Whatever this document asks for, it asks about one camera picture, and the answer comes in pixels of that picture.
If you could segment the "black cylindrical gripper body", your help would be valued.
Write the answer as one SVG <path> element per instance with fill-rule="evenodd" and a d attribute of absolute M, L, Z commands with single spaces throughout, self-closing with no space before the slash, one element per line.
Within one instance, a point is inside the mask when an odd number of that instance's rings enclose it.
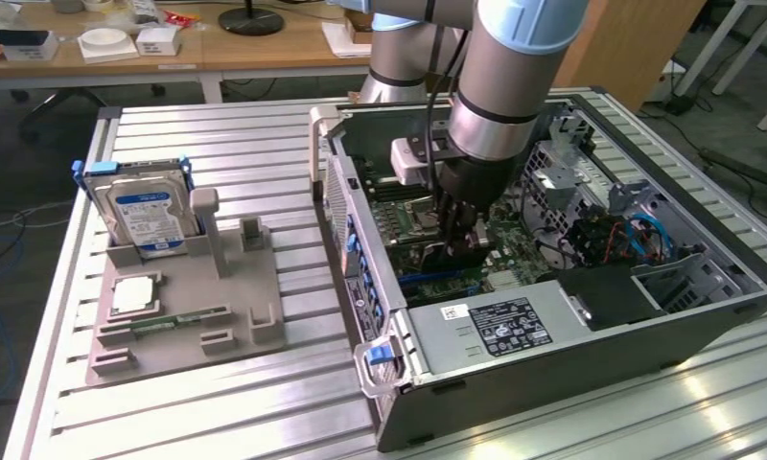
<path fill-rule="evenodd" d="M 478 212 L 489 210 L 501 196 L 516 171 L 517 160 L 485 161 L 470 156 L 449 159 L 440 170 L 442 192 L 454 203 Z"/>

